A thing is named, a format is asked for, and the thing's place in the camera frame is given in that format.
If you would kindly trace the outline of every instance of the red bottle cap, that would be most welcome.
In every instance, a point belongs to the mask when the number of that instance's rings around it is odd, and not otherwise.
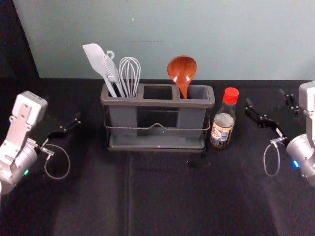
[[[237,103],[239,91],[236,88],[229,87],[224,91],[223,102],[233,105]]]

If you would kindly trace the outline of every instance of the sauce bottle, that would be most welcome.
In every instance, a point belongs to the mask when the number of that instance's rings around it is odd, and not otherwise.
[[[235,124],[235,105],[239,96],[236,88],[226,88],[220,109],[215,115],[210,143],[216,149],[224,149],[231,138]]]

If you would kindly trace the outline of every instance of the wire whisk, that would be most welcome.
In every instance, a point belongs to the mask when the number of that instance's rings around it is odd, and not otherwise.
[[[141,65],[136,58],[125,57],[119,63],[119,79],[126,97],[136,97],[141,74]]]

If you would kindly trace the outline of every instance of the utensil holder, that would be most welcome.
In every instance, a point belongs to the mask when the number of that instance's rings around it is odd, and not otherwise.
[[[176,85],[139,84],[136,98],[101,93],[109,150],[202,151],[215,98],[210,86],[190,85],[183,99]]]

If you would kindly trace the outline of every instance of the black table surface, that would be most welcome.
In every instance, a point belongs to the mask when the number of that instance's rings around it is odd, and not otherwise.
[[[31,88],[0,80],[1,142],[22,89],[48,95],[47,113],[62,122],[79,110],[87,114],[73,133],[53,141],[70,156],[69,176],[50,180],[43,172],[44,159],[39,158],[2,197],[0,235],[314,235],[314,188],[293,168],[283,147],[279,174],[266,176],[262,156],[276,135],[244,115],[247,97],[265,111],[270,104],[284,104],[279,88],[298,95],[302,82],[193,83],[213,87],[213,115],[225,87],[240,90],[228,148],[210,148],[212,165],[196,170],[188,169],[186,162],[198,160],[197,153],[108,152],[102,129],[102,80],[42,79]],[[268,160],[275,170],[274,150]]]

